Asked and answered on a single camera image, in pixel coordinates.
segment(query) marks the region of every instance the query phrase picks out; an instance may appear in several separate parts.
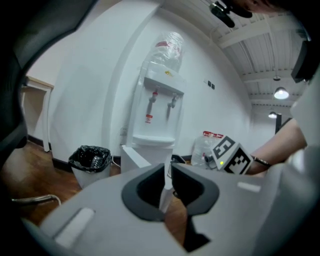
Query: chair leg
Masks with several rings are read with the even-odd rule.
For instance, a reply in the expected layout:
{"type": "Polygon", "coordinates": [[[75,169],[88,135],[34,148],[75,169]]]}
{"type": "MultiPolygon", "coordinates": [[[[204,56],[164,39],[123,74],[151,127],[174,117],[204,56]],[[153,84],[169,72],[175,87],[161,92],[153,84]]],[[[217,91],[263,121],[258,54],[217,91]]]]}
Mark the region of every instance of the chair leg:
{"type": "Polygon", "coordinates": [[[16,203],[19,206],[29,206],[29,205],[37,205],[46,202],[50,202],[53,200],[57,200],[59,205],[61,205],[61,201],[59,197],[53,194],[47,194],[43,196],[36,196],[31,198],[22,198],[22,199],[11,199],[12,202],[16,203]]]}

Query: red label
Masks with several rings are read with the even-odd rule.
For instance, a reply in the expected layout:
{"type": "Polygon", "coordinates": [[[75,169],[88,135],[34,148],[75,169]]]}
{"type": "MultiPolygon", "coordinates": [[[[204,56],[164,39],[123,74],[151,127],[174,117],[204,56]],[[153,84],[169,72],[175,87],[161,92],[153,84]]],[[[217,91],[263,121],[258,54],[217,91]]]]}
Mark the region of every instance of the red label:
{"type": "Polygon", "coordinates": [[[152,118],[153,118],[152,115],[147,114],[147,115],[145,116],[145,122],[146,122],[147,124],[151,124],[152,118]]]}
{"type": "Polygon", "coordinates": [[[223,138],[223,135],[222,135],[222,134],[214,133],[214,134],[213,134],[213,137],[218,138],[218,139],[222,139],[222,138],[223,138]]]}
{"type": "Polygon", "coordinates": [[[207,136],[207,137],[210,137],[211,134],[212,134],[212,133],[211,133],[210,131],[204,131],[204,132],[203,132],[203,135],[204,135],[204,136],[207,136]]]}
{"type": "Polygon", "coordinates": [[[155,47],[161,47],[161,46],[169,46],[169,44],[166,41],[158,42],[155,47]]]}

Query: white wall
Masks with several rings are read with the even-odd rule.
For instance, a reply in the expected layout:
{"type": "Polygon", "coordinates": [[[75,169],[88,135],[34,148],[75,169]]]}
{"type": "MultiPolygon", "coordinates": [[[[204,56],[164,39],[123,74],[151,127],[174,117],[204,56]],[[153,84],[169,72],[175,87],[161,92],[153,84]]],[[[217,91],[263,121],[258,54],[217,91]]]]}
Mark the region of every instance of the white wall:
{"type": "Polygon", "coordinates": [[[121,1],[77,37],[51,96],[54,158],[67,161],[81,145],[110,146],[111,116],[123,67],[161,2],[121,1]]]}
{"type": "Polygon", "coordinates": [[[253,106],[249,131],[249,152],[260,148],[275,135],[276,119],[268,117],[271,111],[282,114],[282,123],[288,118],[292,118],[289,107],[273,107],[271,110],[270,107],[266,106],[253,106]]]}
{"type": "MultiPolygon", "coordinates": [[[[27,75],[37,78],[55,87],[60,68],[77,38],[98,16],[118,3],[120,0],[100,0],[94,6],[81,27],[50,47],[30,68],[27,75]]],[[[25,117],[28,134],[42,140],[42,101],[44,93],[28,92],[25,96],[25,117]]]]}
{"type": "Polygon", "coordinates": [[[143,60],[161,32],[174,31],[185,40],[180,75],[187,80],[185,115],[176,154],[191,155],[195,139],[203,131],[229,135],[247,145],[251,103],[244,84],[222,51],[196,27],[160,9],[137,39],[117,87],[111,120],[109,148],[120,155],[122,126],[128,125],[134,91],[143,60]],[[215,84],[209,88],[204,80],[215,84]]]}

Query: dispenser tap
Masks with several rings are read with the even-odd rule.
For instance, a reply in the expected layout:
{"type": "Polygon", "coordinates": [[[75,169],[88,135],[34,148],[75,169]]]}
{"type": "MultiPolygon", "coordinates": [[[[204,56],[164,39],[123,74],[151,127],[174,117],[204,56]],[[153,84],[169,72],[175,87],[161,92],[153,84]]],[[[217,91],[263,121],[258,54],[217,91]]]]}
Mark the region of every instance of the dispenser tap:
{"type": "Polygon", "coordinates": [[[176,103],[177,103],[177,94],[176,93],[174,93],[173,94],[173,99],[172,99],[172,101],[171,101],[171,103],[168,103],[168,107],[169,108],[175,108],[175,106],[176,106],[176,103]]]}
{"type": "Polygon", "coordinates": [[[158,96],[158,89],[159,89],[159,86],[157,86],[155,88],[155,91],[152,93],[152,97],[149,98],[149,102],[151,102],[151,103],[155,103],[156,102],[157,96],[158,96]]]}

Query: metal rod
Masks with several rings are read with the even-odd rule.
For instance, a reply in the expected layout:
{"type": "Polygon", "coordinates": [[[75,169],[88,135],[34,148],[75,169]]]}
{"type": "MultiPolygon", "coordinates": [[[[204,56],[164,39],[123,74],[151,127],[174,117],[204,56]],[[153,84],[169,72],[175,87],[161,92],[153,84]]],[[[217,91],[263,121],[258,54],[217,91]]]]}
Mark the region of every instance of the metal rod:
{"type": "Polygon", "coordinates": [[[275,120],[275,134],[277,134],[282,125],[282,114],[276,114],[276,120],[275,120]]]}
{"type": "Polygon", "coordinates": [[[22,199],[11,199],[12,202],[20,205],[20,206],[27,206],[27,205],[36,205],[36,204],[42,204],[50,201],[57,200],[59,203],[59,206],[61,205],[61,201],[59,197],[57,197],[54,194],[47,194],[43,196],[36,196],[36,197],[30,197],[30,198],[22,198],[22,199]]]}

